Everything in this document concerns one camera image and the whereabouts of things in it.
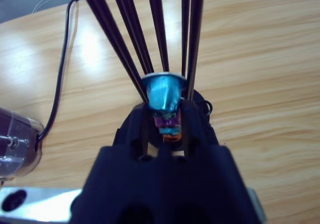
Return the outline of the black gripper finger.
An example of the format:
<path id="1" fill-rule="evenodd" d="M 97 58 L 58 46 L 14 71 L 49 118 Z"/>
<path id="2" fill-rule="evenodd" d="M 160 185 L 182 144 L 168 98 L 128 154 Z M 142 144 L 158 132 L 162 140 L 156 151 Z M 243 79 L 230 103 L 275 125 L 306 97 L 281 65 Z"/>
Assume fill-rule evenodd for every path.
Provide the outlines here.
<path id="1" fill-rule="evenodd" d="M 133 159 L 148 152 L 149 118 L 146 106 L 135 106 L 117 129 L 112 146 L 124 146 Z"/>
<path id="2" fill-rule="evenodd" d="M 198 148 L 220 145 L 212 125 L 195 103 L 183 100 L 180 108 L 181 141 L 186 157 L 194 156 Z"/>

